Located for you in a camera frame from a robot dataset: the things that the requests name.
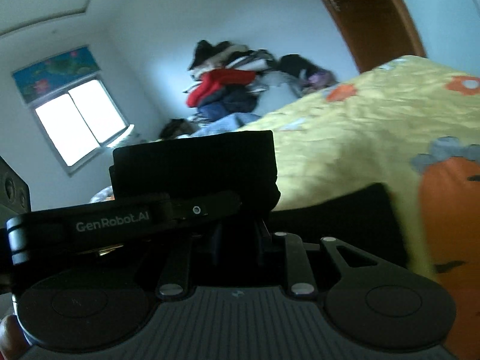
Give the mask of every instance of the human hand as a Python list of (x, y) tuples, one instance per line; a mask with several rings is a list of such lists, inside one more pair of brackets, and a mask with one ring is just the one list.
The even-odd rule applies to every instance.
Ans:
[(5, 317), (0, 324), (0, 351), (5, 360), (16, 360), (30, 345), (23, 335), (16, 315)]

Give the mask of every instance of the ribbed plastic surface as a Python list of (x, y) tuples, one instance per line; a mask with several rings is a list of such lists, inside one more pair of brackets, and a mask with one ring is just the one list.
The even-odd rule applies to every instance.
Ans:
[(416, 353), (380, 353), (335, 332), (315, 304), (286, 298), (280, 288), (208, 288), (162, 304), (135, 337), (86, 354), (32, 348), (22, 360), (452, 360), (440, 346)]

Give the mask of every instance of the metal bolt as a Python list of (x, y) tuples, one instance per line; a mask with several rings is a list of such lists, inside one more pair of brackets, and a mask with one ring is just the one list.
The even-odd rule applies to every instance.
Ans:
[(175, 296), (180, 295), (183, 292), (183, 288), (178, 284), (169, 283), (160, 286), (159, 292), (163, 296)]
[(308, 283), (296, 283), (292, 285), (291, 291), (294, 295), (310, 295), (315, 291), (315, 287)]

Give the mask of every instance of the brown wooden door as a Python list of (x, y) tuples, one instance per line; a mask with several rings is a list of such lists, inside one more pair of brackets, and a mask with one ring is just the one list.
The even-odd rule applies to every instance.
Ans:
[(402, 55), (425, 56), (402, 0), (323, 0), (360, 72)]

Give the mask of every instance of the triangular cutout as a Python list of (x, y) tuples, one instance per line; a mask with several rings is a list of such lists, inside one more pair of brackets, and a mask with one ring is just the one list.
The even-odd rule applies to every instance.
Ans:
[(377, 265), (376, 261), (369, 259), (361, 254), (358, 254), (345, 246), (338, 246), (338, 252), (343, 257), (345, 262), (352, 268), (360, 268), (363, 266), (375, 266)]

